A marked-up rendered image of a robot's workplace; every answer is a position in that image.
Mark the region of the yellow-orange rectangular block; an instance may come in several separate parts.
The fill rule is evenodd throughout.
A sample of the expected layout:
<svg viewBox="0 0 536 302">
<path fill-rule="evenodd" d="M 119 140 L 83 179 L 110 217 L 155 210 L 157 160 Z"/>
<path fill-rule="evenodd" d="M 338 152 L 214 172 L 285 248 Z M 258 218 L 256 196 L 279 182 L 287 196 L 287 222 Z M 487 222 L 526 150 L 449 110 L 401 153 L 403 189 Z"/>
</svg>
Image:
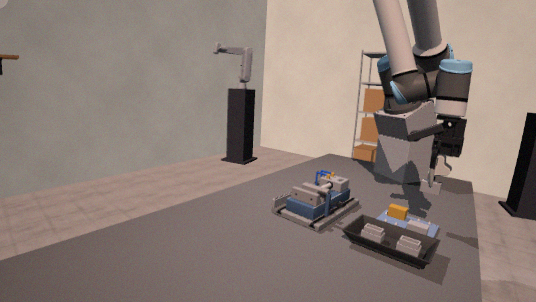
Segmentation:
<svg viewBox="0 0 536 302">
<path fill-rule="evenodd" d="M 408 208 L 399 205 L 391 204 L 388 208 L 387 216 L 405 220 L 407 217 Z"/>
</svg>

